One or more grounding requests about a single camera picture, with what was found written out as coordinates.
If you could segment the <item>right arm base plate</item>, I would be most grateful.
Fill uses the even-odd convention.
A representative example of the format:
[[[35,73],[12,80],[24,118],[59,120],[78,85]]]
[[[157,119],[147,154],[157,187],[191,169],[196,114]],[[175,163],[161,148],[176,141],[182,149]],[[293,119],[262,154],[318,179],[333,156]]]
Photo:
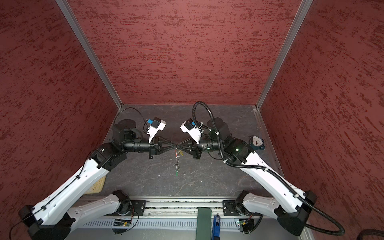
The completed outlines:
[[[251,213],[248,211],[245,206],[237,202],[235,200],[223,200],[222,201],[223,205],[223,212],[224,216],[230,216],[230,217],[250,217],[251,215],[253,216],[261,216],[260,213]]]

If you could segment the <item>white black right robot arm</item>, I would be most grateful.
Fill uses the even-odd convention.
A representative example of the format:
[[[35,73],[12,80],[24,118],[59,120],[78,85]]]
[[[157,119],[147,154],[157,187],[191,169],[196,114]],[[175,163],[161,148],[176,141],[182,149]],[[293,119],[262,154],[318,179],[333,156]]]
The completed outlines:
[[[300,236],[313,211],[317,196],[312,191],[303,191],[286,181],[273,170],[245,141],[232,137],[229,127],[220,118],[208,122],[208,134],[203,125],[189,119],[181,124],[181,130],[190,138],[180,147],[190,151],[195,159],[201,153],[217,152],[220,160],[237,168],[256,180],[271,197],[260,197],[243,191],[236,203],[237,212],[243,215],[258,213],[274,218],[290,234]]]

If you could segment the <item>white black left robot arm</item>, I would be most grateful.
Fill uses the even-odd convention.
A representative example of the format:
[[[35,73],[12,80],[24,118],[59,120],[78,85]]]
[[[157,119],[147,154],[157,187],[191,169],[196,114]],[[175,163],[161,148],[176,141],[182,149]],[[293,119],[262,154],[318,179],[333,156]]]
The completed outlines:
[[[166,122],[149,120],[147,135],[136,129],[133,120],[121,120],[113,125],[113,139],[93,151],[83,166],[51,195],[41,202],[19,210],[22,223],[33,240],[64,240],[77,227],[99,217],[118,214],[135,215],[130,197],[123,191],[114,191],[107,197],[74,208],[73,204],[99,179],[127,159],[128,152],[149,153],[150,157],[172,149],[172,143],[157,137]]]

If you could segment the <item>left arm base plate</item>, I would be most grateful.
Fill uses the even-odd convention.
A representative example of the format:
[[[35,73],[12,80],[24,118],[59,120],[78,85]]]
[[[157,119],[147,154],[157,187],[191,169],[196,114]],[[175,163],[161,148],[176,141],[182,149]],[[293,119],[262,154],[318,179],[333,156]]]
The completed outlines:
[[[117,210],[120,216],[142,216],[146,207],[146,200],[130,200],[121,203]]]

